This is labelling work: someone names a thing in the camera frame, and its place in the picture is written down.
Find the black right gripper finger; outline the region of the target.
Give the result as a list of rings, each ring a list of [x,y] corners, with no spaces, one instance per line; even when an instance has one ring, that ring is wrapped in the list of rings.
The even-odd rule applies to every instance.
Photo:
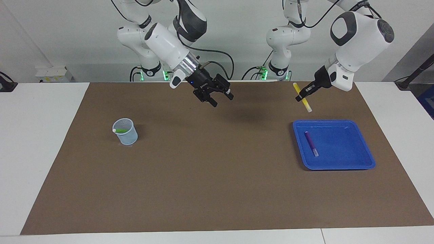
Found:
[[[234,95],[231,93],[230,89],[231,84],[223,76],[216,74],[216,76],[213,78],[213,83],[216,86],[216,90],[218,92],[225,94],[229,100],[234,99]]]
[[[208,102],[213,107],[217,107],[217,102],[211,97],[210,93],[206,90],[194,90],[195,96],[201,101],[201,102]]]

